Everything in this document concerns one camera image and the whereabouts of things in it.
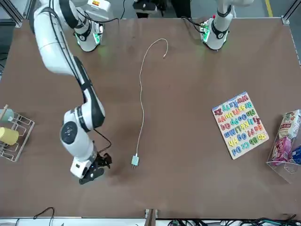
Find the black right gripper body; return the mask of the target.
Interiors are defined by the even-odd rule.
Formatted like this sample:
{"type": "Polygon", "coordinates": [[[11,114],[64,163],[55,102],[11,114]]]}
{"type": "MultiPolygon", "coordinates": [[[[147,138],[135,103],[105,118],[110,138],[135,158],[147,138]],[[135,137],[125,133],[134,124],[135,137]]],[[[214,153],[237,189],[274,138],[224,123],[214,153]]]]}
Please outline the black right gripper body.
{"type": "Polygon", "coordinates": [[[79,184],[83,185],[87,182],[93,181],[94,179],[100,177],[104,174],[103,164],[96,164],[95,162],[90,165],[89,168],[85,167],[82,178],[79,179],[79,184]]]}

